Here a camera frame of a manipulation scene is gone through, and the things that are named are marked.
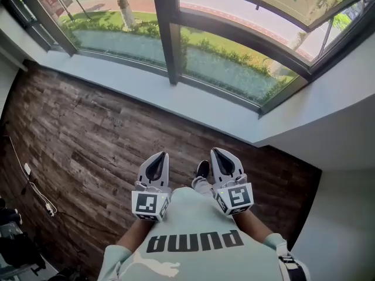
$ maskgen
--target puma logo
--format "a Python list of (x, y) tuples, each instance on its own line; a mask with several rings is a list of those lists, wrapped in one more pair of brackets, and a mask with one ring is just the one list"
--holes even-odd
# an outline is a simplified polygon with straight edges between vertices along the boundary
[(199, 246), (202, 247), (203, 251), (209, 251), (212, 249), (223, 249), (224, 246), (231, 248), (243, 245), (244, 243), (237, 230), (230, 230), (229, 233), (222, 234), (221, 236), (217, 232), (160, 235), (150, 238), (146, 253), (163, 252), (165, 248), (167, 248), (168, 252), (197, 252), (199, 251)]
[(138, 251), (134, 252), (133, 262), (130, 263), (127, 268), (119, 275), (118, 280), (121, 280), (121, 278), (126, 274), (127, 270), (134, 264), (141, 264), (146, 267), (148, 267), (150, 270), (154, 271), (155, 273), (166, 276), (166, 277), (174, 277), (178, 274), (179, 270), (176, 269), (180, 266), (179, 262), (172, 263), (172, 262), (159, 262), (155, 259), (147, 259), (142, 258), (141, 253)]

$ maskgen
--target tree trunk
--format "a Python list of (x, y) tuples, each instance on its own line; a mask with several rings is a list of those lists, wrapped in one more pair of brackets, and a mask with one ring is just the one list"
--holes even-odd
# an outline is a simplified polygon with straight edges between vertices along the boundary
[[(317, 9), (317, 7), (319, 6), (319, 4), (322, 2), (322, 0), (314, 0), (314, 3), (311, 5), (310, 9), (309, 9), (309, 12), (307, 14), (307, 17), (306, 17), (306, 21), (308, 24), (310, 24), (311, 22), (310, 21), (314, 21), (313, 19), (313, 15)], [(299, 34), (297, 40), (294, 40), (294, 41), (291, 41), (288, 43), (288, 47), (290, 49), (292, 49), (293, 51), (297, 51), (299, 47), (302, 46), (302, 44), (304, 43), (304, 41), (308, 38), (308, 36), (311, 34), (311, 32), (306, 32), (306, 33), (303, 33), (303, 34)], [(281, 69), (281, 65), (276, 62), (276, 61), (273, 61), (271, 64), (270, 64), (270, 73), (273, 75), (273, 76), (277, 76), (280, 72), (280, 69)]]
[(117, 0), (118, 7), (120, 8), (122, 20), (124, 21), (125, 29), (129, 29), (135, 25), (134, 15), (131, 11), (128, 0)]

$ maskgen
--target t-shirt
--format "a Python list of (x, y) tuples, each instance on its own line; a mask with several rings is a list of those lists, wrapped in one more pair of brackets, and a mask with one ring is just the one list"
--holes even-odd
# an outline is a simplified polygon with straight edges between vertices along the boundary
[(177, 189), (164, 220), (133, 254), (118, 245), (105, 249), (98, 281), (282, 281), (274, 249), (282, 242), (280, 234), (253, 240), (213, 198)]

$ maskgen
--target sneaker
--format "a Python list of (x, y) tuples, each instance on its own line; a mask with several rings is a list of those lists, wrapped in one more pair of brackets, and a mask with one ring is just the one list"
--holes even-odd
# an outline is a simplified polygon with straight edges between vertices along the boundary
[(202, 160), (196, 170), (195, 178), (197, 177), (203, 177), (207, 178), (210, 174), (210, 163), (208, 160)]

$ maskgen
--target lawn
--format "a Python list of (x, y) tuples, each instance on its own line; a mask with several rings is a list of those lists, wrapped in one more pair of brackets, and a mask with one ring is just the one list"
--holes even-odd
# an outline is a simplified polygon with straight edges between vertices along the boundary
[[(145, 12), (133, 12), (136, 20), (142, 22), (152, 22), (154, 21), (157, 23), (157, 18), (155, 13), (145, 13)], [(88, 13), (91, 20), (94, 22), (98, 22), (102, 25), (109, 25), (113, 24), (116, 26), (122, 26), (122, 17), (119, 12), (90, 12)], [(73, 15), (76, 20), (86, 20), (86, 16), (84, 13), (77, 13)], [(60, 18), (61, 23), (69, 20), (68, 16), (62, 16)], [(202, 32), (200, 30), (188, 27), (182, 27), (181, 33), (189, 37), (191, 44), (198, 44), (201, 40), (207, 39), (210, 41), (211, 44), (217, 46), (219, 49), (224, 48), (228, 52), (235, 51), (238, 54), (249, 54), (252, 56), (252, 60), (250, 61), (251, 64), (262, 65), (263, 61), (267, 58), (263, 54), (256, 52), (248, 47), (245, 47), (241, 44), (232, 42), (231, 40), (225, 39), (221, 36), (214, 35), (209, 32)], [(266, 60), (265, 64), (270, 64), (271, 60)]]

